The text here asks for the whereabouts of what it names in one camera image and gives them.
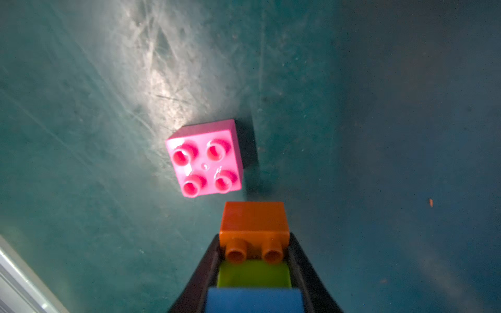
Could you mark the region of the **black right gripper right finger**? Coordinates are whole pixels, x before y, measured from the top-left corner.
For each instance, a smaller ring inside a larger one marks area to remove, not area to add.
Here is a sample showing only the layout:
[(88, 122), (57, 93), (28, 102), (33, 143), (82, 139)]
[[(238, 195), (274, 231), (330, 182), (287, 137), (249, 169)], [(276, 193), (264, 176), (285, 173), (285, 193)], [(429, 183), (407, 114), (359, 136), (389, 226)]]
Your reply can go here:
[(317, 275), (296, 236), (291, 233), (288, 246), (288, 267), (292, 286), (301, 291), (304, 312), (343, 313)]

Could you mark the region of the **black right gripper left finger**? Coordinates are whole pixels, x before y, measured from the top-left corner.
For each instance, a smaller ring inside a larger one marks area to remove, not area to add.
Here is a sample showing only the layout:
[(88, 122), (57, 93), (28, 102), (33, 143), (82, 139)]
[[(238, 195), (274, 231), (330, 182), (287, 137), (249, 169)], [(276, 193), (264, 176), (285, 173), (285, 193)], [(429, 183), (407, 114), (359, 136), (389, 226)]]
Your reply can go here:
[(168, 313), (205, 312), (207, 292), (217, 283), (220, 263), (219, 236), (216, 235), (209, 244), (186, 287), (168, 309)]

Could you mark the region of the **dark blue lego brick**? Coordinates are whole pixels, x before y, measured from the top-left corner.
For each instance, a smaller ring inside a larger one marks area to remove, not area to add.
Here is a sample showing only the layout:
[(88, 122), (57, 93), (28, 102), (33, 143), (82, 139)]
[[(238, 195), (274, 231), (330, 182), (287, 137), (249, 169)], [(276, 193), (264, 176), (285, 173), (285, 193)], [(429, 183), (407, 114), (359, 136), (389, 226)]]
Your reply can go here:
[(298, 289), (210, 288), (204, 312), (305, 312)]

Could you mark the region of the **lime green lego brick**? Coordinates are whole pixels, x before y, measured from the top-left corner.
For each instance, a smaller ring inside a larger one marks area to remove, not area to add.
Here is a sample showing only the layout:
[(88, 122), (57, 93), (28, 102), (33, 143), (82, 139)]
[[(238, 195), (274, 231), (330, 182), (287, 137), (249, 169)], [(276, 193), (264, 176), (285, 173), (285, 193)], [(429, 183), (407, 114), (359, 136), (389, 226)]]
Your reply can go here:
[(217, 275), (218, 288), (292, 288), (290, 270), (285, 262), (268, 264), (248, 260), (241, 264), (224, 261)]

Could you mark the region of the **orange lego brick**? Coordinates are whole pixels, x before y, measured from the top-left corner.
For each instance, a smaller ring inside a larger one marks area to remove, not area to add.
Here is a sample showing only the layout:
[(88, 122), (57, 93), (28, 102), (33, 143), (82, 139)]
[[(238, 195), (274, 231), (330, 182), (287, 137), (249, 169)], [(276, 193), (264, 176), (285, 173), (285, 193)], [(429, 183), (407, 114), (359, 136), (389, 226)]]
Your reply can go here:
[(219, 231), (224, 258), (233, 264), (284, 260), (290, 229), (283, 202), (227, 202)]

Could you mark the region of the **large magenta lego brick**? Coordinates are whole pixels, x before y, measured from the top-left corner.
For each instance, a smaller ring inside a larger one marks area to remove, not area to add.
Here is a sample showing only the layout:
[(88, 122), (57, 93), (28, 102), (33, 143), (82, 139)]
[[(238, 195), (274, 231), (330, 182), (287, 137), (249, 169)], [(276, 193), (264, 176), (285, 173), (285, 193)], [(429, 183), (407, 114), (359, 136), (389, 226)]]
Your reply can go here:
[(165, 144), (184, 197), (241, 190), (243, 163), (233, 119), (183, 126)]

